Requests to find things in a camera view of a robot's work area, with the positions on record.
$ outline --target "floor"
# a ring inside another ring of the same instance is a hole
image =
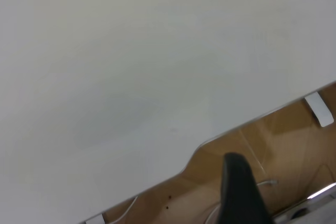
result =
[[[336,85],[320,91],[336,118]],[[243,154],[274,214],[335,182],[336,122],[321,128],[304,101],[295,102],[202,146],[179,175],[142,193],[118,224],[202,224],[219,201],[223,155]],[[106,223],[132,199],[104,213]]]

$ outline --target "white tabletop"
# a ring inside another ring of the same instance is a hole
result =
[[[76,224],[336,80],[336,0],[0,0],[0,222]]]

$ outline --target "white cable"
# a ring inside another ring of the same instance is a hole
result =
[[[269,179],[269,180],[265,180],[262,182],[259,182],[257,184],[257,186],[262,186],[262,185],[276,185],[278,184],[279,181],[277,181],[276,179]],[[211,220],[212,215],[214,215],[214,213],[216,212],[216,210],[220,207],[220,203],[218,203],[218,205],[211,211],[211,213],[208,215],[208,217],[206,218],[204,224],[208,224],[209,221]]]
[[[120,216],[118,219],[116,219],[113,222],[110,222],[109,224],[115,224],[117,222],[119,222],[122,218],[125,217],[125,215],[129,212],[129,210],[131,209],[131,207],[133,206],[133,204],[135,203],[135,201],[137,200],[137,196],[134,198],[134,200],[132,201],[132,203],[130,204],[130,206],[126,209],[126,211],[122,214],[122,216]]]
[[[218,203],[218,205],[211,211],[211,213],[209,214],[208,218],[206,218],[204,224],[208,224],[209,221],[211,220],[212,215],[214,215],[214,213],[217,211],[217,209],[220,207],[220,203]]]

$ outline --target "white bracket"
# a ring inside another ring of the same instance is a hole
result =
[[[103,215],[97,215],[85,222],[86,224],[105,224]]]
[[[305,100],[319,120],[321,127],[325,127],[334,122],[334,118],[332,117],[330,110],[328,109],[318,92],[306,96]]]

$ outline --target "small black object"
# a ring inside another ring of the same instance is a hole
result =
[[[236,153],[224,156],[221,208],[217,224],[272,224],[246,159]]]

